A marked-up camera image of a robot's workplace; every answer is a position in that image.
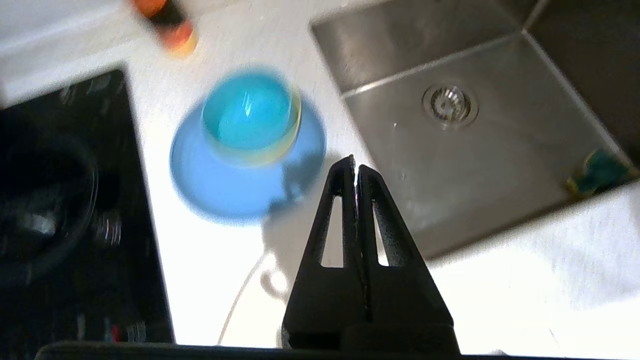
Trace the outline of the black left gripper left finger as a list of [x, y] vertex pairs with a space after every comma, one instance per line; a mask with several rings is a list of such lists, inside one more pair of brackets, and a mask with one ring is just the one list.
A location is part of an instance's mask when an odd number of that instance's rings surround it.
[[[342, 201], [340, 268], [322, 265], [335, 198]], [[339, 350], [343, 333], [367, 317], [355, 203], [355, 159], [330, 166], [281, 324], [286, 349]]]

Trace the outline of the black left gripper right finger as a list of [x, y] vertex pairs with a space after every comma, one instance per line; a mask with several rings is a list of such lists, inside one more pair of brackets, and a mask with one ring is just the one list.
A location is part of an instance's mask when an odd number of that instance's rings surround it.
[[363, 335], [375, 350], [458, 354], [454, 321], [382, 176], [358, 169]]

